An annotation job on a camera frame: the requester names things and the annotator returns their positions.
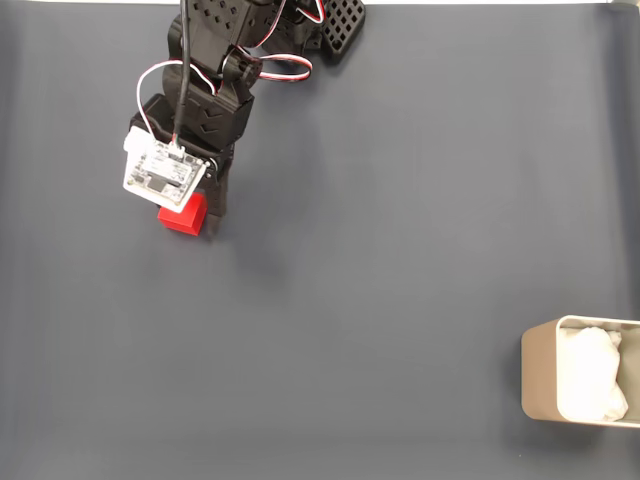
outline red wire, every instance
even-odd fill
[[[324,11],[324,4],[322,3],[322,0],[316,0],[316,6],[318,7],[318,13],[320,14],[320,16],[318,17],[316,17],[312,13],[307,12],[306,10],[302,10],[301,8],[297,8],[297,10],[300,13],[302,13],[305,17],[310,19],[312,22],[322,23],[324,22],[325,18],[327,18],[327,15]]]

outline gray fabric backdrop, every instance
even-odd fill
[[[527,328],[640,318],[637,10],[369,8],[255,88],[213,241],[121,188],[175,14],[0,5],[0,478],[638,478],[519,404]]]

